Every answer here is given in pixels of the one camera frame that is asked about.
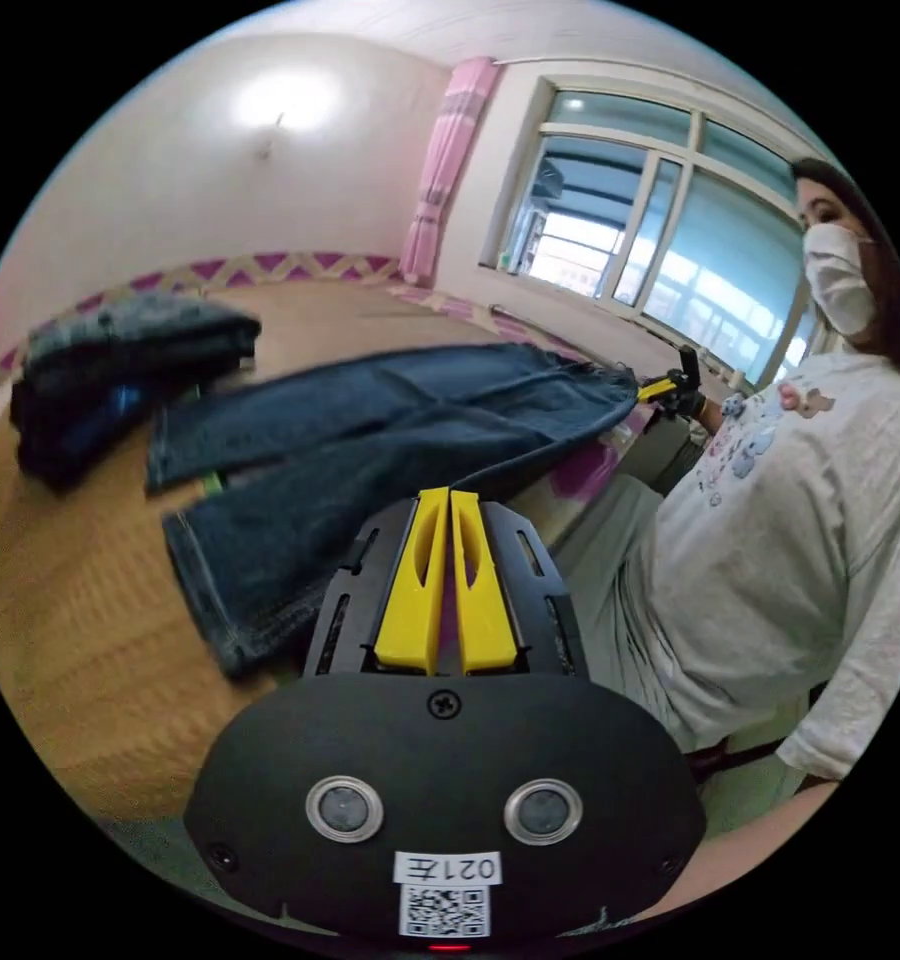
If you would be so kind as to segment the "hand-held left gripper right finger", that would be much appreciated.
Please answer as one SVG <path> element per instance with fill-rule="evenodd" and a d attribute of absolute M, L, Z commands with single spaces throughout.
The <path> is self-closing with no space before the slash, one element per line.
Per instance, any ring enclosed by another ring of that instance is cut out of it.
<path fill-rule="evenodd" d="M 508 670 L 516 660 L 516 643 L 478 495 L 452 491 L 450 520 L 462 670 Z"/>

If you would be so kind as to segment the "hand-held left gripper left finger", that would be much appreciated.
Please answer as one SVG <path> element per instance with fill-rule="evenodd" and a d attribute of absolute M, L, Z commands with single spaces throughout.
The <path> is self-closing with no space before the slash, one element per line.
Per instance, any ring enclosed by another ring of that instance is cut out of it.
<path fill-rule="evenodd" d="M 374 644 L 387 670 L 434 671 L 446 577 L 449 489 L 415 501 Z"/>

